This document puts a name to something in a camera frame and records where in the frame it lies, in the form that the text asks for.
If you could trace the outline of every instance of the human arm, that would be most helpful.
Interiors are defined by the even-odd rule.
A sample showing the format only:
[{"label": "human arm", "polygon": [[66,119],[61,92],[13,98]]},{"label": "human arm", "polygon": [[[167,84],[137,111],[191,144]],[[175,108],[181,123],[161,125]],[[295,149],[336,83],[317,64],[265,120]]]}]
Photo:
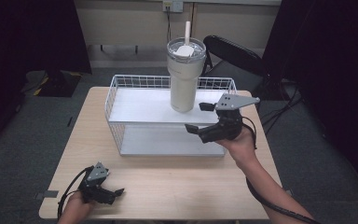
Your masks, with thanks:
[{"label": "human arm", "polygon": [[[225,147],[237,166],[243,171],[255,191],[266,201],[293,211],[304,217],[312,218],[310,213],[288,195],[263,168],[255,155],[255,145],[250,130],[243,128],[234,140],[220,140],[216,143]],[[263,204],[272,223],[304,223],[300,220],[278,213]]]},{"label": "human arm", "polygon": [[80,191],[72,194],[58,221],[58,224],[76,224],[85,220],[94,209],[95,202],[84,203]]}]

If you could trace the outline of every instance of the wall outlet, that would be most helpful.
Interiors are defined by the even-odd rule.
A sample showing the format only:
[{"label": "wall outlet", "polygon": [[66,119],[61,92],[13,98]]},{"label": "wall outlet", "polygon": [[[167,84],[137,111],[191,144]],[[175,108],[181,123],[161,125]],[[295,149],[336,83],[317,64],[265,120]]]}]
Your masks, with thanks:
[{"label": "wall outlet", "polygon": [[167,11],[167,8],[170,10],[170,12],[183,12],[183,2],[162,1],[162,11]]}]

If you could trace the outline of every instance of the wire basket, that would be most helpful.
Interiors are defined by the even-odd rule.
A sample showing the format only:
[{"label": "wire basket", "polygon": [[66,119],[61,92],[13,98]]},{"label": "wire basket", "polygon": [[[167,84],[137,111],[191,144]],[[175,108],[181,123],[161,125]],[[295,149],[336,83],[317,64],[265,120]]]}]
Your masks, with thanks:
[{"label": "wire basket", "polygon": [[[195,105],[216,103],[223,93],[236,92],[232,78],[200,77]],[[215,124],[216,114],[200,111],[198,106],[187,113],[176,112],[170,105],[170,93],[170,77],[113,77],[104,112],[120,154],[223,156],[222,147],[202,144],[184,126]]]}]

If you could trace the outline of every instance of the clear plastic lid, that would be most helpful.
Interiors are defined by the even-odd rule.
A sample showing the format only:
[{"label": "clear plastic lid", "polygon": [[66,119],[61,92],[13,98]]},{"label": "clear plastic lid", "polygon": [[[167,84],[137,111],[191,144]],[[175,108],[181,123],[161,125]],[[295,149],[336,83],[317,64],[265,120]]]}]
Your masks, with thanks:
[{"label": "clear plastic lid", "polygon": [[179,48],[185,45],[185,38],[177,38],[171,40],[167,45],[168,56],[173,60],[180,62],[180,63],[194,63],[199,60],[202,60],[205,57],[205,45],[195,38],[190,38],[188,46],[191,47],[193,50],[190,55],[181,55],[178,52]]}]

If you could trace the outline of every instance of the light wood tabletop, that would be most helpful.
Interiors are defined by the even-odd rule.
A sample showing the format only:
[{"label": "light wood tabletop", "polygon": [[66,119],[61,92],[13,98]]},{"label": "light wood tabletop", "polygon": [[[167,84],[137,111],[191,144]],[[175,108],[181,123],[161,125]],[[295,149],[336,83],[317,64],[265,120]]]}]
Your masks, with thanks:
[{"label": "light wood tabletop", "polygon": [[[267,219],[249,192],[243,172],[229,153],[223,157],[120,156],[104,116],[108,87],[89,90],[75,127],[39,210],[56,219],[58,202],[75,176],[100,161],[110,175],[102,187],[125,189],[112,205],[98,203],[89,219],[111,220],[239,220]],[[238,91],[250,95],[247,91]],[[254,105],[241,109],[257,129],[257,158],[281,184],[269,144]],[[75,190],[82,178],[73,185]]]}]

